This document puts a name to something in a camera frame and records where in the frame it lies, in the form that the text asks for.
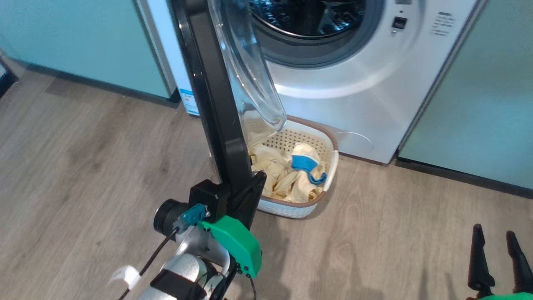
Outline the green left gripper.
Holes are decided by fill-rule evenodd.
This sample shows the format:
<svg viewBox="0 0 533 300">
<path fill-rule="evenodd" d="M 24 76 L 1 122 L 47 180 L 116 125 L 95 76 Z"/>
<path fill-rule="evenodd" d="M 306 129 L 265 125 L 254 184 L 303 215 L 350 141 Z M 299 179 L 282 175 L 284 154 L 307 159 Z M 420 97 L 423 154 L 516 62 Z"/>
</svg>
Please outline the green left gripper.
<svg viewBox="0 0 533 300">
<path fill-rule="evenodd" d="M 211 232 L 231 255 L 245 275 L 256 278 L 262 267 L 259 241 L 249 231 L 257 211 L 267 175 L 260 170 L 231 200 L 230 216 L 214 223 L 202 220 L 198 226 Z"/>
</svg>

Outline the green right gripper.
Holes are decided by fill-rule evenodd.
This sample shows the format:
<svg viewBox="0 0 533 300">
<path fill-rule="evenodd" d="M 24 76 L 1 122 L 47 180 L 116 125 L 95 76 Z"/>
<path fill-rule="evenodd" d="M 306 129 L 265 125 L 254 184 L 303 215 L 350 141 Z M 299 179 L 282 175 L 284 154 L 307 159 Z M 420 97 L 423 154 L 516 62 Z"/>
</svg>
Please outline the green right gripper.
<svg viewBox="0 0 533 300">
<path fill-rule="evenodd" d="M 495 279 L 489 273 L 485 255 L 485 236 L 481 224 L 473 227 L 468 270 L 468 287 L 477 292 L 478 300 L 533 300 L 533 274 L 527 258 L 512 230 L 506 232 L 508 254 L 512 259 L 514 294 L 495 295 L 491 288 Z"/>
</svg>

